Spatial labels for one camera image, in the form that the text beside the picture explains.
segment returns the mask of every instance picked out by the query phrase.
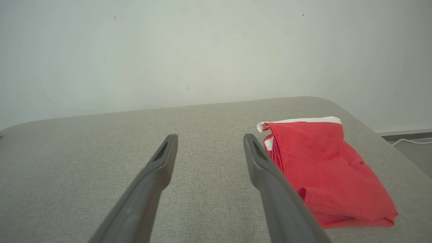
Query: gray upholstered surface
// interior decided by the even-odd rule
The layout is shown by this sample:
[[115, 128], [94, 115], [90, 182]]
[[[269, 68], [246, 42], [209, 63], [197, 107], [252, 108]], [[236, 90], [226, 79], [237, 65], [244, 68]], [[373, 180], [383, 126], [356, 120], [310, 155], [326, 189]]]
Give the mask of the gray upholstered surface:
[[0, 242], [86, 242], [164, 137], [179, 135], [152, 242], [269, 242], [244, 133], [334, 115], [400, 215], [394, 227], [327, 230], [334, 242], [431, 242], [432, 180], [339, 106], [296, 97], [35, 121], [2, 131]]

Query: folded red cloth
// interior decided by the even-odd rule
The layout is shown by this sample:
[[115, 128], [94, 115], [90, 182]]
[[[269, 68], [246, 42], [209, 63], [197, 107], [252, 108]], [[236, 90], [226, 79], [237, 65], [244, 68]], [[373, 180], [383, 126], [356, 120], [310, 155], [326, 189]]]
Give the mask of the folded red cloth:
[[393, 226], [398, 212], [371, 168], [343, 140], [339, 118], [262, 122], [267, 153], [323, 228]]

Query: baseboard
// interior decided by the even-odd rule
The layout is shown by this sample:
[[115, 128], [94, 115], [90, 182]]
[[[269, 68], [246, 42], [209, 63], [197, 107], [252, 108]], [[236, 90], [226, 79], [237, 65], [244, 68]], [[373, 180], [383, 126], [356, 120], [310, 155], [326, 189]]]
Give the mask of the baseboard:
[[399, 132], [383, 132], [383, 133], [379, 133], [379, 134], [386, 141], [394, 142], [394, 141], [398, 141], [399, 139], [402, 139], [402, 138], [405, 138], [408, 140], [431, 138], [432, 137], [432, 129], [423, 129], [423, 130], [414, 130], [414, 131], [399, 131]]
[[377, 132], [381, 137], [395, 136], [395, 135], [407, 135], [407, 134], [418, 134], [418, 133], [429, 133], [432, 132], [430, 129], [419, 129], [419, 130], [407, 130], [407, 131], [388, 131], [388, 132]]

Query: white wall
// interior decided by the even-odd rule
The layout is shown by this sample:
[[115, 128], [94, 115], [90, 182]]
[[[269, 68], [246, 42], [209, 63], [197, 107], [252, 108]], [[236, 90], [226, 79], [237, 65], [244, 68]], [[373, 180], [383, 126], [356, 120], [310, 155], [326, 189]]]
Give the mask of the white wall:
[[287, 96], [432, 128], [429, 0], [0, 1], [0, 129]]

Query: gray fabric surface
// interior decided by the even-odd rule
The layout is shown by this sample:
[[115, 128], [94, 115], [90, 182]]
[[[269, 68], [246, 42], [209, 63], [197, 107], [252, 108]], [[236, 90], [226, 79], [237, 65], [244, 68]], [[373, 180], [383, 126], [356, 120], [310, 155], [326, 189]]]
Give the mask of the gray fabric surface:
[[86, 242], [166, 135], [179, 147], [152, 242], [269, 242], [242, 138], [256, 124], [336, 116], [395, 202], [394, 227], [326, 230], [334, 242], [431, 242], [432, 179], [334, 103], [267, 99], [34, 121], [2, 131], [0, 242]]

